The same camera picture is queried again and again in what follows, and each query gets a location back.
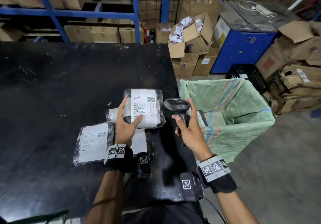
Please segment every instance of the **fire extinguisher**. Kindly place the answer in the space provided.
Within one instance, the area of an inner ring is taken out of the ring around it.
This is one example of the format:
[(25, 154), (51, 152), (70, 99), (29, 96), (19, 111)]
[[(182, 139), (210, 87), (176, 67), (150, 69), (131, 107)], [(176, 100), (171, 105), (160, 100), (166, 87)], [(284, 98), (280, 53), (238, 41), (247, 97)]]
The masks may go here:
[(149, 28), (146, 24), (143, 24), (143, 29), (144, 29), (144, 41), (145, 43), (149, 43)]

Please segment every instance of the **gray floor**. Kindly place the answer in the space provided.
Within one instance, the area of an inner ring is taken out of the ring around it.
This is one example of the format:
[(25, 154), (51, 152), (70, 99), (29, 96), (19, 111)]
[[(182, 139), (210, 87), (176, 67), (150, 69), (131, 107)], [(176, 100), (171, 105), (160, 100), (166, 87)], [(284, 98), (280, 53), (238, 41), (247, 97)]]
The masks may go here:
[[(281, 115), (229, 164), (239, 195), (261, 224), (321, 223), (320, 139), (320, 119)], [(211, 190), (204, 192), (220, 210)], [(210, 223), (223, 223), (209, 203), (201, 206)]]

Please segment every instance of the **person's right hand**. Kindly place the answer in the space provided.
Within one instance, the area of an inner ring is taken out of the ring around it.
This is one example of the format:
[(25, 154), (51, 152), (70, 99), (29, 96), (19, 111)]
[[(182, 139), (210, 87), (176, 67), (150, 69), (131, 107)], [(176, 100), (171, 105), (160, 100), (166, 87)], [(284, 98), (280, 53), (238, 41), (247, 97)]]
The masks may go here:
[[(188, 128), (178, 115), (172, 115), (172, 118), (176, 120), (176, 123), (181, 130), (182, 139), (185, 145), (191, 149), (191, 151), (196, 154), (196, 157), (199, 159), (199, 161), (202, 162), (211, 158), (214, 154), (206, 144), (201, 127), (198, 124), (197, 109), (192, 99), (188, 98), (187, 101), (190, 103), (192, 110)], [(179, 135), (178, 128), (176, 128), (175, 134)]]

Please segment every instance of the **black table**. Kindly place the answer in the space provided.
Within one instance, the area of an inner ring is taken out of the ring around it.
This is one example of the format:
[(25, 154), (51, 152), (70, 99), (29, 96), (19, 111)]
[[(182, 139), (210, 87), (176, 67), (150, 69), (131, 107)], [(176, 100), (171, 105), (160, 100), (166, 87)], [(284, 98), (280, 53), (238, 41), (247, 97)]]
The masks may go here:
[[(79, 130), (106, 121), (127, 88), (161, 89), (178, 97), (166, 44), (0, 43), (0, 216), (13, 221), (69, 209), (90, 210), (103, 177), (99, 163), (74, 166)], [(148, 179), (133, 178), (125, 208), (182, 201), (179, 174), (196, 167), (178, 146), (175, 122), (153, 131)]]

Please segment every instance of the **blue machine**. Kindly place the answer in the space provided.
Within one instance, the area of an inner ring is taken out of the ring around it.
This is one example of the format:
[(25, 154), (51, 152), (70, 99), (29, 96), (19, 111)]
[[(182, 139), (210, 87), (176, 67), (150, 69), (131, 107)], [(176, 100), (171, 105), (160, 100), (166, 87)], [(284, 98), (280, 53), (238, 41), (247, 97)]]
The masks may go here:
[(298, 19), (276, 4), (264, 6), (278, 15), (269, 18), (255, 11), (241, 8), (236, 1), (223, 5), (214, 28), (214, 36), (221, 51), (211, 69), (211, 74), (227, 73), (232, 64), (256, 64), (274, 42), (278, 28)]

